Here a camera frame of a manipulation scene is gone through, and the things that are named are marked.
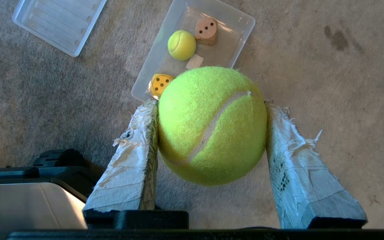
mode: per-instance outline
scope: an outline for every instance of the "yellow tennis ball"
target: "yellow tennis ball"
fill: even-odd
[[[225,184],[241,178],[265,150],[267,113],[259,89],[223,67],[180,74],[159,101],[159,150],[188,181]]]
[[[180,61],[190,59],[196,50],[196,40],[187,31],[178,30],[168,39],[170,55]]]

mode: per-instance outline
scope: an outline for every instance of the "transparent tray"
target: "transparent tray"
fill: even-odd
[[[202,17],[218,21],[216,43],[197,44],[195,53],[204,58],[202,65],[233,67],[254,27],[254,18],[218,0],[173,0],[131,91],[133,97],[143,102],[154,99],[147,90],[155,73],[177,76],[186,71],[188,61],[172,58],[167,42],[177,30],[194,35],[196,23]]]
[[[13,22],[76,57],[106,0],[20,0]]]

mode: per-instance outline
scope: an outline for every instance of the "carpet stain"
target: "carpet stain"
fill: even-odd
[[[337,51],[343,51],[345,48],[349,47],[349,42],[342,31],[337,30],[334,34],[332,34],[330,26],[325,26],[324,34]]]

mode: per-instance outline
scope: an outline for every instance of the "small tennis ball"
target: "small tennis ball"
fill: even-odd
[[[178,30],[168,39],[170,55],[180,61],[190,59],[196,50],[196,40],[187,31]]]
[[[223,67],[180,74],[159,101],[159,150],[188,181],[225,184],[241,178],[265,150],[267,114],[259,89]]]

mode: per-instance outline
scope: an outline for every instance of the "wooden die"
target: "wooden die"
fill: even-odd
[[[213,45],[217,37],[217,21],[214,18],[201,18],[196,24],[195,39],[199,44]]]

